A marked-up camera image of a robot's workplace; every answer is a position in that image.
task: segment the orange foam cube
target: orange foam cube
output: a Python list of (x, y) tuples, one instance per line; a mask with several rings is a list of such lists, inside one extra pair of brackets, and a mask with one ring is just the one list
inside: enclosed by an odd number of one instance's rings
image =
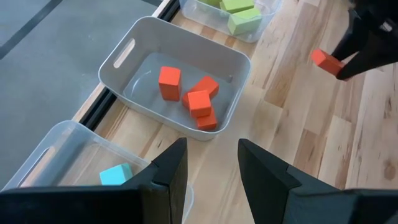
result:
[(159, 75), (159, 88), (164, 100), (179, 101), (181, 93), (181, 70), (162, 66)]
[(211, 108), (210, 115), (196, 118), (196, 120), (199, 130), (210, 131), (217, 127), (217, 118), (213, 107)]
[(210, 115), (211, 102), (207, 90), (188, 93), (188, 106), (193, 118)]
[(209, 92), (210, 99), (213, 99), (218, 93), (218, 83), (214, 81), (210, 76), (203, 77), (192, 89), (182, 96), (182, 105), (189, 108), (188, 105), (188, 93), (193, 91), (207, 90)]
[(340, 62), (339, 60), (327, 54), (321, 49), (316, 49), (313, 51), (312, 60), (320, 68), (324, 69), (334, 76), (337, 76), (338, 72), (344, 67), (344, 63)]

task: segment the green block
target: green block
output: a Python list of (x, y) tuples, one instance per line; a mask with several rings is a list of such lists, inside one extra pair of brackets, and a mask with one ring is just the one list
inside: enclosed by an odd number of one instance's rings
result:
[(256, 8), (237, 12), (230, 15), (228, 19), (228, 29), (232, 35), (252, 32), (258, 29), (261, 19), (261, 12)]
[(219, 8), (221, 0), (198, 0), (198, 1), (203, 2), (209, 6)]
[(229, 13), (237, 13), (254, 8), (253, 0), (222, 0), (223, 8)]
[(221, 9), (221, 12), (220, 12), (220, 16), (221, 17), (228, 17), (229, 16), (229, 13), (226, 11), (224, 3), (222, 1), (220, 2), (220, 9)]

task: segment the blue block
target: blue block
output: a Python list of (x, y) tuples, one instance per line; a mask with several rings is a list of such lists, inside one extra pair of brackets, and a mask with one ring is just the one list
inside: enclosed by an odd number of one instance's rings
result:
[(99, 173), (102, 185), (121, 185), (132, 177), (130, 165), (123, 163)]

